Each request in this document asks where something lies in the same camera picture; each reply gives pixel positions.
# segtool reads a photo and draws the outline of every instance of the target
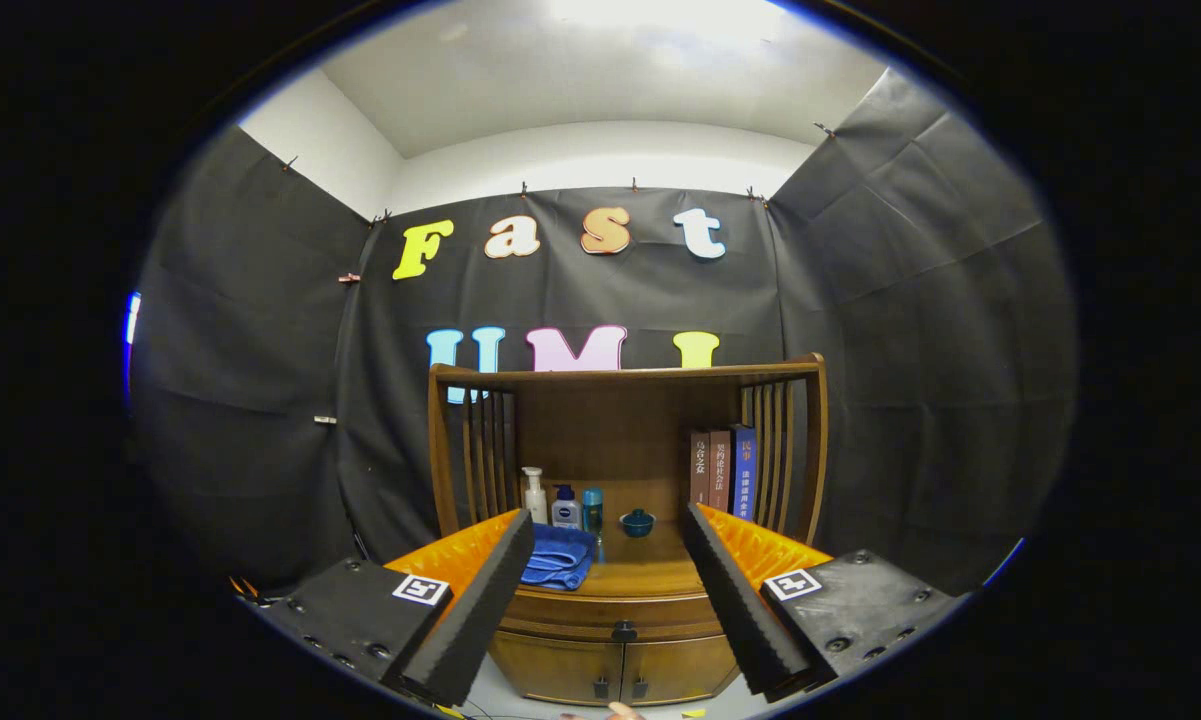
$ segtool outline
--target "cable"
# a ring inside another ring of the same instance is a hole
[[[486,714],[486,712],[485,712],[485,708],[484,708],[484,707],[479,707],[478,704],[476,704],[476,702],[472,702],[472,701],[471,701],[470,698],[468,698],[468,700],[467,700],[466,702],[464,702],[464,706],[466,706],[466,704],[467,704],[467,706],[472,706],[472,707],[474,707],[474,708],[476,708],[477,710],[479,710],[479,712],[480,712],[480,715],[478,715],[478,716],[479,716],[479,718],[486,718],[486,720],[492,720],[492,719],[495,719],[495,718],[514,718],[514,719],[516,719],[516,720],[546,720],[546,719],[545,719],[544,716],[528,716],[528,715],[490,715],[490,714]],[[467,715],[467,718],[471,718],[472,720],[476,720],[477,715]]]

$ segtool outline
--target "yellow letter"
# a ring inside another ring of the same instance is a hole
[[[490,258],[507,258],[513,252],[522,258],[533,254],[542,246],[537,241],[537,220],[528,215],[512,215],[498,220],[489,232],[496,233],[485,242],[485,256]]]
[[[404,232],[404,253],[400,254],[400,266],[392,272],[392,280],[416,278],[428,269],[422,259],[431,260],[440,250],[440,239],[453,234],[453,220],[441,220],[438,223],[418,224]]]
[[[622,208],[597,208],[582,218],[582,250],[592,256],[613,256],[622,252],[631,244],[631,233],[623,224],[631,222],[631,215]]]
[[[711,332],[680,332],[673,346],[681,348],[681,368],[710,368],[711,352],[721,346],[721,338]]]

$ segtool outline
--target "blue towel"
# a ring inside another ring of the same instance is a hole
[[[591,570],[594,536],[582,530],[533,524],[533,554],[521,575],[527,586],[573,592]]]

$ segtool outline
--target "floor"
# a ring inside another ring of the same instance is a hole
[[[645,720],[681,720],[681,712],[687,710],[705,710],[705,718],[760,719],[772,716],[775,712],[796,706],[797,702],[806,698],[807,696],[801,692],[797,696],[769,704],[764,696],[752,696],[747,689],[746,679],[739,674],[733,684],[724,688],[724,692],[713,698],[641,707],[638,710],[645,716]],[[488,655],[480,665],[480,673],[476,676],[476,683],[471,685],[466,704],[455,707],[455,710],[476,718],[476,720],[485,720],[486,718],[495,720],[556,720],[562,712],[572,712],[572,714],[586,720],[605,720],[609,716],[609,712],[604,707],[561,706],[519,696]]]

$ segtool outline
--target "cabinet handle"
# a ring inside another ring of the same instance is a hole
[[[629,643],[637,638],[637,624],[632,620],[617,620],[613,624],[613,637],[614,642]]]

